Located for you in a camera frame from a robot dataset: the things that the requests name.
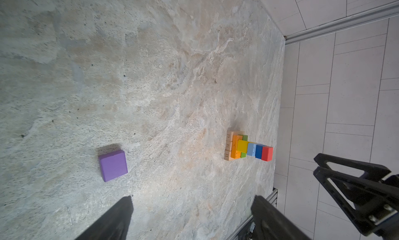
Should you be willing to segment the purple wood cube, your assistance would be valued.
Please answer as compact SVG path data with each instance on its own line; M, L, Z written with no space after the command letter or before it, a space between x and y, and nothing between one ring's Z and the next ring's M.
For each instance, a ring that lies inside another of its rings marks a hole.
M125 152L117 150L98 157L101 175L108 182L128 173Z

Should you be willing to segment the light blue wood block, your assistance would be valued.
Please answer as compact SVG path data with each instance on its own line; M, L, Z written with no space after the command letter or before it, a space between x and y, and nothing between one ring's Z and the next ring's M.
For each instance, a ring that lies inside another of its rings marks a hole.
M247 145L247 155L255 157L256 156L257 144L254 142L249 142Z

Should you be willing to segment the green wood block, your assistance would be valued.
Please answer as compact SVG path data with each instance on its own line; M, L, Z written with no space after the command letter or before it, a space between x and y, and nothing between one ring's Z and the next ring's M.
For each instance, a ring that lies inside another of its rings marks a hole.
M242 140L248 141L248 136L247 135L242 135ZM245 158L246 157L246 151L241 153L241 158Z

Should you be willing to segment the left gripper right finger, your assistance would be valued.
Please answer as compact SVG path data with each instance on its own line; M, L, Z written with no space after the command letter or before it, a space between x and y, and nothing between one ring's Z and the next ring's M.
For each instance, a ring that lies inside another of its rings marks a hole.
M256 240L310 239L262 196L255 195L251 213L255 223Z

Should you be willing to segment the natural wood block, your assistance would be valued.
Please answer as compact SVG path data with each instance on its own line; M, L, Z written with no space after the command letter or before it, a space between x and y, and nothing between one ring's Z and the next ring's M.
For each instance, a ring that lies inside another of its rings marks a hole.
M233 142L226 141L226 143L225 143L225 151L231 152L232 151L232 144L233 144Z
M224 160L226 160L226 161L234 160L234 158L232 157L232 152L231 151L226 150L224 152Z
M243 135L242 131L227 131L226 141L232 142L235 135Z

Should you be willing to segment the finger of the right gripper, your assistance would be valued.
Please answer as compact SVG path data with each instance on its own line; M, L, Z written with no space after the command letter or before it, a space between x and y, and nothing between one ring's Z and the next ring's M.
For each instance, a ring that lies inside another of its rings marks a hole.
M362 235L399 234L399 176L372 181L318 167L314 176Z
M331 155L324 154L324 153L319 153L314 158L314 160L320 167L326 168L326 169L331 169L328 166L328 163L335 163L338 165L362 170L363 174L360 176L360 178L371 180L371 181L380 181L386 175L391 173L391 171L383 165L345 159L345 158L331 156Z

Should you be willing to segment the orange wood block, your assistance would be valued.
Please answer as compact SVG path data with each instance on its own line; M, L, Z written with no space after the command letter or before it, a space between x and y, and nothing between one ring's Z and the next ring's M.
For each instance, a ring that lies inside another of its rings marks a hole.
M233 135L232 138L232 150L231 150L231 158L233 159L240 159L241 158L241 151L237 150L239 140L242 140L242 135Z

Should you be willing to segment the yellow wood block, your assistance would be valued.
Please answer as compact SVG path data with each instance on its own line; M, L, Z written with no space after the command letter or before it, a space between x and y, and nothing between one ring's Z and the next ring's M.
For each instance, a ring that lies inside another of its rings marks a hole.
M238 152L247 153L247 151L248 151L248 141L238 140L236 150Z

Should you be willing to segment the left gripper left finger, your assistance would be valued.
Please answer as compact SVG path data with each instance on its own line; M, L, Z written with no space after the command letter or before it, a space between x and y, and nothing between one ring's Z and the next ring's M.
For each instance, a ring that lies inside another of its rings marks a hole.
M132 197L121 198L76 240L125 240L133 211Z

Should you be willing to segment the red wood cube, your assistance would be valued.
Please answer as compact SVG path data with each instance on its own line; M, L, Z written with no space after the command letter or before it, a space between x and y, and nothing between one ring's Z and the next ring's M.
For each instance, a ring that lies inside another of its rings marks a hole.
M261 159L266 162L272 161L273 147L263 146Z

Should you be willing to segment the blue wood cube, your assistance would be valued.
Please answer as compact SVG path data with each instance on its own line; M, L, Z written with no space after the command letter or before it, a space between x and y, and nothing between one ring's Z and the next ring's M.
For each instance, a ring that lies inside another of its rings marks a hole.
M262 144L256 144L255 158L262 159L263 147Z

